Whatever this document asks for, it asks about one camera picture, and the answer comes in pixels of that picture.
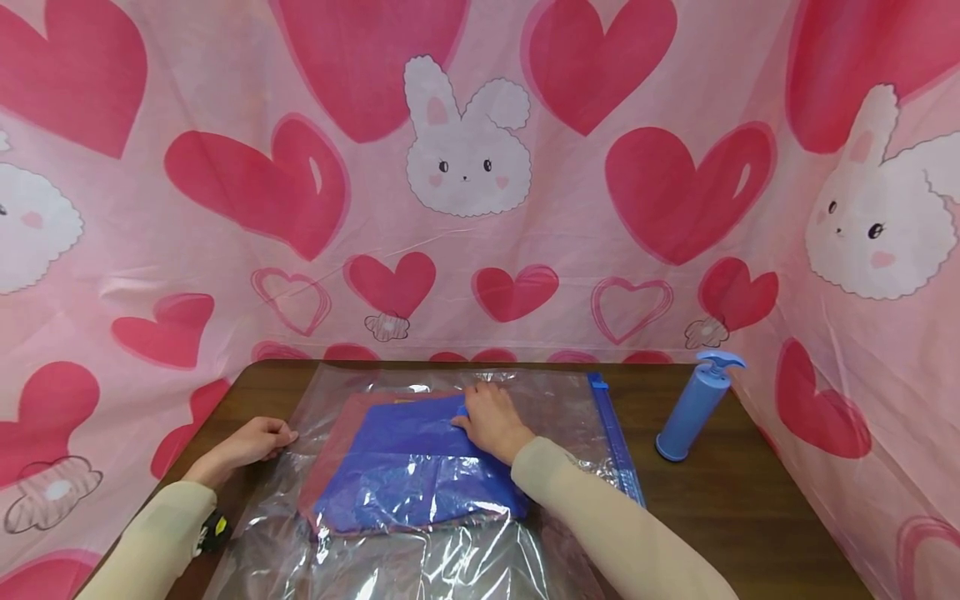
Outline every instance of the blue fabric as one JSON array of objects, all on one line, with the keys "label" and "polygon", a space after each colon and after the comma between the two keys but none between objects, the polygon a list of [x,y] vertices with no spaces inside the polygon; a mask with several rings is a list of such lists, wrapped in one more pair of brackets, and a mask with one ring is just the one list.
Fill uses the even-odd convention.
[{"label": "blue fabric", "polygon": [[421,528],[476,514],[526,516],[510,468],[450,420],[464,397],[373,406],[314,510],[336,533]]}]

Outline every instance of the blue zipper seal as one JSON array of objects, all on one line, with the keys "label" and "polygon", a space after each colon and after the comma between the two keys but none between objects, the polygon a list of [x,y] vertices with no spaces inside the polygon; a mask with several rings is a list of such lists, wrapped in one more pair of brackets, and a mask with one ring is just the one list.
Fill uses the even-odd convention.
[{"label": "blue zipper seal", "polygon": [[616,467],[617,478],[620,480],[620,489],[637,504],[646,508],[647,503],[643,499],[640,481],[636,476],[634,459],[630,457],[627,440],[623,437],[623,429],[620,428],[620,421],[616,418],[616,413],[613,410],[610,386],[603,380],[603,375],[598,372],[587,373],[587,380],[593,390],[593,400],[596,402],[597,411],[600,413],[600,421],[607,431],[607,440],[610,443],[610,452],[613,465]]}]

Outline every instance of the vacuum storage bag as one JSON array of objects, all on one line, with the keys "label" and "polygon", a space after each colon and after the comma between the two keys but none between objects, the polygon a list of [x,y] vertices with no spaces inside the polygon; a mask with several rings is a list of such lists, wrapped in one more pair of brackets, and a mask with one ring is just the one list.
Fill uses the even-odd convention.
[{"label": "vacuum storage bag", "polygon": [[477,379],[642,504],[599,375],[320,366],[204,599],[603,598],[571,534],[450,426]]}]

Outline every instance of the folded clothing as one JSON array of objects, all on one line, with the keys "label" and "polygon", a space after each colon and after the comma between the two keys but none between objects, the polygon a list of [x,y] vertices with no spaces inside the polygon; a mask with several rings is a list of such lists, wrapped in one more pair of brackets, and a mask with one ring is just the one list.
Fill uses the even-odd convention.
[{"label": "folded clothing", "polygon": [[450,425],[463,403],[462,395],[348,401],[314,466],[320,476],[311,473],[315,528],[357,535],[523,518],[529,501],[510,469]]}]

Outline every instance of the hand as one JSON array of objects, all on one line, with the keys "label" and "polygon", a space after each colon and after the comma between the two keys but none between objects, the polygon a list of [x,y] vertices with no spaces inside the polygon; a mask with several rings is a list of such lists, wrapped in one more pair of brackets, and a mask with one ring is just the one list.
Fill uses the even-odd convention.
[{"label": "hand", "polygon": [[478,448],[512,465],[519,451],[536,436],[520,420],[510,395],[486,381],[466,388],[464,394],[469,416],[458,415],[452,424],[466,431]]},{"label": "hand", "polygon": [[283,420],[254,417],[200,457],[183,480],[216,488],[226,482],[235,469],[276,458],[298,436]]}]

